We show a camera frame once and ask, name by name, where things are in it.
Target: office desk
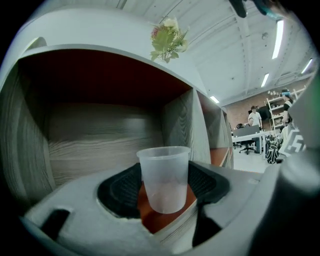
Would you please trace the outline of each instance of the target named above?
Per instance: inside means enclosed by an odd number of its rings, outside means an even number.
[[[262,158],[266,158],[266,135],[269,135],[270,132],[268,131],[260,131],[259,133],[255,134],[250,134],[250,135],[245,135],[245,136],[240,136],[240,137],[232,137],[232,142],[245,142],[245,141],[250,141],[253,138],[259,138],[260,140],[260,154],[262,154],[262,144],[263,144],[263,154]]]

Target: ceiling light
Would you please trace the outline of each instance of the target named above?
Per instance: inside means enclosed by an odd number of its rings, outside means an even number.
[[[284,21],[283,20],[279,20],[276,23],[276,39],[275,39],[275,46],[274,46],[272,59],[277,58],[278,55],[279,55],[283,34],[284,34]]]
[[[269,73],[264,75],[264,79],[263,79],[263,82],[262,82],[262,84],[261,84],[261,87],[264,87],[264,86],[265,86],[265,84],[266,84],[266,82],[267,82],[267,80],[268,80],[268,77],[269,77]]]
[[[219,100],[217,100],[215,96],[211,96],[210,99],[213,100],[215,103],[219,103]]]
[[[308,64],[305,66],[305,68],[303,69],[303,71],[301,72],[301,74],[303,74],[304,72],[306,72],[306,70],[309,68],[311,62],[313,61],[313,59],[311,58],[308,62]]]

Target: bag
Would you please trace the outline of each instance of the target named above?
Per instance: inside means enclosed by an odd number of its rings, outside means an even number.
[[[276,145],[270,145],[267,155],[268,164],[275,164],[279,156],[279,150]]]

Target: ceiling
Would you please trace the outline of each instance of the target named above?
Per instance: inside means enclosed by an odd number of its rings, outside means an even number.
[[[247,1],[247,18],[240,18],[228,0],[52,0],[31,18],[74,5],[118,8],[157,24],[176,17],[181,28],[189,27],[188,54],[200,73],[208,96],[224,106],[260,92],[311,76],[317,52],[302,26],[284,21],[279,55],[272,59],[277,25]],[[302,75],[310,58],[316,61]],[[264,76],[266,85],[261,88]]]

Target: translucent cup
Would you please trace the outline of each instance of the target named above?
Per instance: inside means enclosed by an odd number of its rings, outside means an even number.
[[[141,150],[142,178],[150,206],[158,213],[181,210],[187,197],[190,148],[164,146]]]

